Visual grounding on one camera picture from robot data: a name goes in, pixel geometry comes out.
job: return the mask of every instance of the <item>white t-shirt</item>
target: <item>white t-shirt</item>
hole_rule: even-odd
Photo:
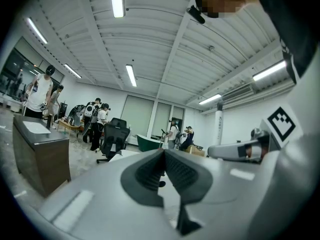
[[[35,86],[37,85],[37,90],[33,90],[35,87],[32,87],[31,95],[28,99],[26,107],[32,111],[41,112],[41,104],[46,100],[47,93],[53,83],[51,78],[46,80],[44,74],[37,75],[37,82],[35,84]]]
[[[176,135],[178,134],[179,130],[178,130],[178,126],[176,125],[172,125],[170,132],[172,132],[172,135],[169,137],[169,141],[174,141],[176,139]]]
[[[104,123],[101,120],[107,120],[107,116],[108,116],[107,111],[104,111],[103,109],[99,110],[98,116],[96,118],[97,123],[103,125]]]

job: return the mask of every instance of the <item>vent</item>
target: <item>vent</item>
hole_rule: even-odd
[[[222,95],[222,100],[223,102],[230,102],[231,100],[234,100],[235,98],[238,97],[246,97],[248,95],[253,95],[254,91],[252,90],[250,84],[247,84],[245,86],[242,86],[236,90],[233,90],[231,92],[228,92],[224,95]]]

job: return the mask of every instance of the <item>ceiling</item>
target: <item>ceiling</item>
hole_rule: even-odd
[[[28,17],[44,47],[89,83],[208,110],[200,101],[250,84],[256,95],[286,82],[285,69],[252,82],[282,60],[278,33],[259,5],[201,25],[186,13],[194,0],[125,0],[114,18],[111,0],[32,0]],[[133,87],[126,64],[132,64]]]

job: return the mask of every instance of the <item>floor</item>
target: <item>floor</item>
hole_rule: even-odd
[[[1,172],[16,200],[19,202],[25,202],[37,210],[41,207],[45,199],[29,185],[21,174],[18,173],[13,149],[13,118],[13,112],[8,108],[4,109],[3,107],[0,107]],[[59,132],[60,131],[64,132],[65,130],[64,128],[60,128]],[[73,131],[70,133],[69,167],[71,179],[95,168],[98,166],[96,159],[104,158],[101,152],[95,153],[87,150],[90,146],[91,143],[83,142],[81,134],[79,134],[77,140],[76,133]],[[128,145],[126,149],[134,152],[140,152],[136,146]]]

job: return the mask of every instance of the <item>black shorts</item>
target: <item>black shorts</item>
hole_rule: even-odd
[[[25,114],[24,114],[25,117],[30,117],[30,118],[39,118],[41,119],[42,118],[42,112],[36,112],[36,111],[33,111],[29,108],[25,108]]]

